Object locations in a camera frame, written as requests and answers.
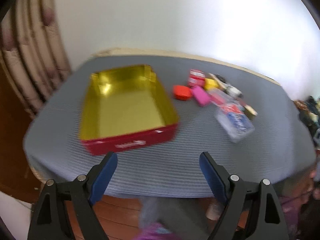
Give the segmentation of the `clear box blue red label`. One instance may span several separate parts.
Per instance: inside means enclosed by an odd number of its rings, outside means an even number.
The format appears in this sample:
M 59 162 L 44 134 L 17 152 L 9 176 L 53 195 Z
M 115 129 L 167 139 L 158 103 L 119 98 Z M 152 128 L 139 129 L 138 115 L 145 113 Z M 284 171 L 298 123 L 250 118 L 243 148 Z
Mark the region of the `clear box blue red label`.
M 255 130 L 240 106 L 233 102 L 220 105 L 217 108 L 216 119 L 234 143 L 241 141 Z

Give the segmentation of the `brown tan lipstick tube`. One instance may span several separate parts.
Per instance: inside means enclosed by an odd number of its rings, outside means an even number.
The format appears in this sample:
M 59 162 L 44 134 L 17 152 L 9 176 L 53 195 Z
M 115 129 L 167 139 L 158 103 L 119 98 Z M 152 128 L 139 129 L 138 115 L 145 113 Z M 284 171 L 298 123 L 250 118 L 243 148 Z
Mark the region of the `brown tan lipstick tube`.
M 249 120 L 253 120 L 258 115 L 258 113 L 250 105 L 245 103 L 241 98 L 238 98 L 238 103 L 241 106 L 241 110 L 243 111 L 245 116 L 249 118 Z

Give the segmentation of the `clear case pink insert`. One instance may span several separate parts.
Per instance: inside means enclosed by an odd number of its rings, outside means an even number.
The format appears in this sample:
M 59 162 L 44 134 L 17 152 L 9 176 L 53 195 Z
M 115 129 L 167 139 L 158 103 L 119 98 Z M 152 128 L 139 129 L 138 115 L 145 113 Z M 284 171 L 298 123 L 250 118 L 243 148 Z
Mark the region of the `clear case pink insert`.
M 225 92 L 219 90 L 218 88 L 214 88 L 208 91 L 210 96 L 210 101 L 216 106 L 223 105 L 225 103 L 231 102 L 233 98 L 226 94 Z

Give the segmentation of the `pink rectangular block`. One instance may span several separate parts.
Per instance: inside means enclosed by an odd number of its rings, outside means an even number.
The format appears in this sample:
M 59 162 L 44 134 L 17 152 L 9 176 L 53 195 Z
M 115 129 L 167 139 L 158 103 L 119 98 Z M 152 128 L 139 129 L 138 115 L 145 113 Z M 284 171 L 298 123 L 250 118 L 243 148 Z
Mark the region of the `pink rectangular block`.
M 202 87 L 193 87 L 191 93 L 201 107 L 210 104 L 210 95 Z

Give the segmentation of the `red rounded square box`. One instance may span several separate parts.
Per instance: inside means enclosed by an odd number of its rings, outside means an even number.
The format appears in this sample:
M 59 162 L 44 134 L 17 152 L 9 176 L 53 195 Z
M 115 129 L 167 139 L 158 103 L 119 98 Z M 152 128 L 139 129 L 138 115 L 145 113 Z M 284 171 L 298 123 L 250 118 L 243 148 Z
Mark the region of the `red rounded square box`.
M 181 101 L 188 101 L 193 96 L 190 88 L 182 85 L 174 85 L 172 92 L 174 98 Z

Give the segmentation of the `grey trouser leg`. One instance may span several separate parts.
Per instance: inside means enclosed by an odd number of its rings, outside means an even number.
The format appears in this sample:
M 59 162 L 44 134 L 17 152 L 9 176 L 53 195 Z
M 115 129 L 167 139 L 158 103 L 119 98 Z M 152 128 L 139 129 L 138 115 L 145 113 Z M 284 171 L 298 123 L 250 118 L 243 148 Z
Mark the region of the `grey trouser leg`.
M 140 197 L 140 230 L 161 223 L 181 239 L 207 239 L 210 229 L 206 215 L 195 199 Z

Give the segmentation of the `purple cloth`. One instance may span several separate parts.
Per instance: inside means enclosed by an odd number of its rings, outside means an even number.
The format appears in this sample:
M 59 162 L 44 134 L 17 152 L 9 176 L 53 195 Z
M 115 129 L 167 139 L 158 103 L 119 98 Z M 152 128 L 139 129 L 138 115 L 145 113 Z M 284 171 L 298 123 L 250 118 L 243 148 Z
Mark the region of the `purple cloth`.
M 152 223 L 150 226 L 142 229 L 134 237 L 135 240 L 180 240 L 181 238 L 175 233 L 168 230 L 161 223 Z

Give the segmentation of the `red tin box gold interior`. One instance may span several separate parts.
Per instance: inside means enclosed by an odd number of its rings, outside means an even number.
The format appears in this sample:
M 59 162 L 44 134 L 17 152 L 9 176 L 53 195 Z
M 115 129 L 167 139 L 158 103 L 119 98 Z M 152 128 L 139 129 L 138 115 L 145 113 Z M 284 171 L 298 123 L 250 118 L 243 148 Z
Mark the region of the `red tin box gold interior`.
M 79 140 L 92 155 L 169 141 L 178 124 L 176 108 L 151 66 L 139 64 L 91 74 Z

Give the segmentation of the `black white small gadget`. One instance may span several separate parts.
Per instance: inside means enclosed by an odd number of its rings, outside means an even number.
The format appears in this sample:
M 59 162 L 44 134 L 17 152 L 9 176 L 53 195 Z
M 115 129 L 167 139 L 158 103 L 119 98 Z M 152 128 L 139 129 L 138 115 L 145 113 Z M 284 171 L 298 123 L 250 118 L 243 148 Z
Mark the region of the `black white small gadget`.
M 220 74 L 208 74 L 213 80 L 219 85 L 219 89 L 231 96 L 234 99 L 242 98 L 242 91 L 238 90 L 236 87 L 227 82 L 227 80 Z

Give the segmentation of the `yellow small block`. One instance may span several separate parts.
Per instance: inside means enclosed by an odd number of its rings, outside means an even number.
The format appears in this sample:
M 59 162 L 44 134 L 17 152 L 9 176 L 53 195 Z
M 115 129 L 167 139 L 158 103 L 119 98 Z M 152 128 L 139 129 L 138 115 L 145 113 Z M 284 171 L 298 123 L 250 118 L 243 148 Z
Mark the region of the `yellow small block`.
M 214 88 L 220 88 L 218 82 L 214 79 L 205 78 L 204 79 L 204 90 L 209 91 Z

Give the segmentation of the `red white small carton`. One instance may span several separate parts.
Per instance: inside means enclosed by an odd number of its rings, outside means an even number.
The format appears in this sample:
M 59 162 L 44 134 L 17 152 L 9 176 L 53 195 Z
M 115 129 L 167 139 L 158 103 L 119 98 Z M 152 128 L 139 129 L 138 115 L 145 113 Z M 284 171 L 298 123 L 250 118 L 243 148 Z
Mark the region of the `red white small carton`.
M 196 69 L 191 69 L 189 72 L 189 77 L 188 77 L 188 86 L 189 87 L 196 87 L 200 86 L 203 87 L 205 84 L 205 74 L 204 72 Z

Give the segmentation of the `beige patterned curtain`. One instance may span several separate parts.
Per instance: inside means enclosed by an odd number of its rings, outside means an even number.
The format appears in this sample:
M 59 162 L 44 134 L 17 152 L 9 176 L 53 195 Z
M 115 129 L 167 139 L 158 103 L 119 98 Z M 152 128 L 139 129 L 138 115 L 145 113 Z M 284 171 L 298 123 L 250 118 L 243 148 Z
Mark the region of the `beige patterned curtain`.
M 72 73 L 54 0 L 13 0 L 1 21 L 1 67 L 33 118 Z

